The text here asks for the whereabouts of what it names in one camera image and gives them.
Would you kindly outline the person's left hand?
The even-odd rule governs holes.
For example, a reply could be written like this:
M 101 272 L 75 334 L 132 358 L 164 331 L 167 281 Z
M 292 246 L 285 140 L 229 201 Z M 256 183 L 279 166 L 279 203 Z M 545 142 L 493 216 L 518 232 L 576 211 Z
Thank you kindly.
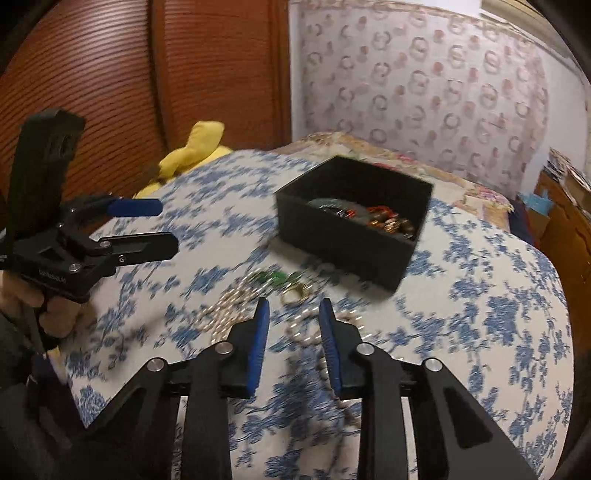
M 66 338 L 81 317 L 84 306 L 62 297 L 45 300 L 43 294 L 9 271 L 1 272 L 1 312 L 10 319 L 22 320 L 25 308 L 42 309 L 39 323 L 52 337 Z

